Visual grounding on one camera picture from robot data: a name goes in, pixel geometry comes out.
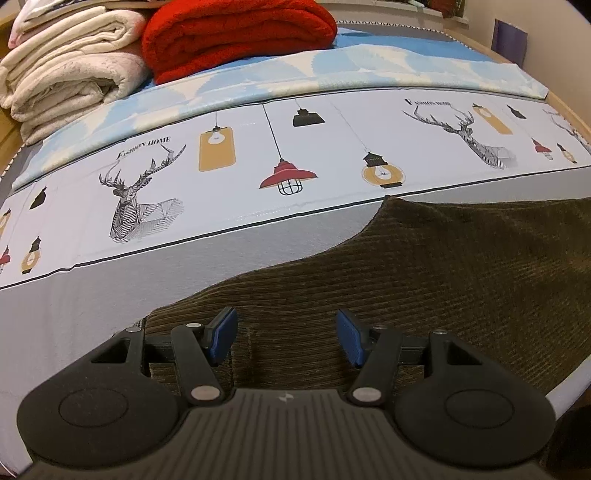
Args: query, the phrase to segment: folded red blanket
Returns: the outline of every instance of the folded red blanket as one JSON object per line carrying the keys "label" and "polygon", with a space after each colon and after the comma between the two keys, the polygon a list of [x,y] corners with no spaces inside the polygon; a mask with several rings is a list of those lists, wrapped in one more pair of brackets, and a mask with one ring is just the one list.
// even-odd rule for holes
{"label": "folded red blanket", "polygon": [[335,35],[314,0],[173,0],[148,22],[142,50],[164,83],[245,57],[328,48]]}

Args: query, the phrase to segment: wall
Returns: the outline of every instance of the wall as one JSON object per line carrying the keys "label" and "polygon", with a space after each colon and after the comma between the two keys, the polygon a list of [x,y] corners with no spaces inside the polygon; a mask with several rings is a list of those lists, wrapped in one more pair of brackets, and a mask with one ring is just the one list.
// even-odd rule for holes
{"label": "wall", "polygon": [[488,47],[495,18],[526,31],[524,70],[591,125],[591,24],[567,0],[467,0],[464,15],[461,32]]}

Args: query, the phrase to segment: blue and white patterned fabric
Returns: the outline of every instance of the blue and white patterned fabric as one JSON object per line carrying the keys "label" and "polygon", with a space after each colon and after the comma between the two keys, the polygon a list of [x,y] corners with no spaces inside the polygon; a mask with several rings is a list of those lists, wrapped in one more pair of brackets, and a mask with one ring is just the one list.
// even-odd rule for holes
{"label": "blue and white patterned fabric", "polygon": [[379,87],[467,89],[532,99],[548,94],[514,64],[372,44],[305,51],[208,70],[103,105],[46,138],[14,189],[107,145],[193,116],[277,98]]}

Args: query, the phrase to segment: bed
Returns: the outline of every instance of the bed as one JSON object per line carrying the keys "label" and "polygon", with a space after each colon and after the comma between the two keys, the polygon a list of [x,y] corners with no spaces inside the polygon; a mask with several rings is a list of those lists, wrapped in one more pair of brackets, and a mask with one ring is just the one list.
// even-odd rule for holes
{"label": "bed", "polygon": [[[30,462],[15,416],[36,385],[158,307],[335,247],[386,195],[588,197],[589,129],[472,46],[342,21],[332,50],[146,85],[23,148],[0,182],[2,463]],[[588,362],[549,392],[558,416]]]}

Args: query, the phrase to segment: folded towel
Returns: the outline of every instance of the folded towel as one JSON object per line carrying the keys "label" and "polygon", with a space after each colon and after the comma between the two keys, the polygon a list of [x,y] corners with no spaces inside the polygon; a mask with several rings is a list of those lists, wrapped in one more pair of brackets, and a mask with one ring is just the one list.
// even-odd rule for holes
{"label": "folded towel", "polygon": [[126,47],[139,39],[145,23],[138,12],[94,7],[39,32],[0,61],[0,105],[11,107],[16,89],[32,72],[39,78],[65,60]]}
{"label": "folded towel", "polygon": [[18,47],[35,33],[60,21],[65,15],[102,5],[110,10],[156,9],[171,0],[28,0],[12,23],[8,48]]}
{"label": "folded towel", "polygon": [[139,42],[81,55],[27,76],[14,93],[11,116],[23,122],[22,139],[31,145],[101,104],[128,96],[149,74]]}
{"label": "folded towel", "polygon": [[164,83],[244,57],[328,48],[335,36],[314,0],[174,0],[148,22],[142,51]]}

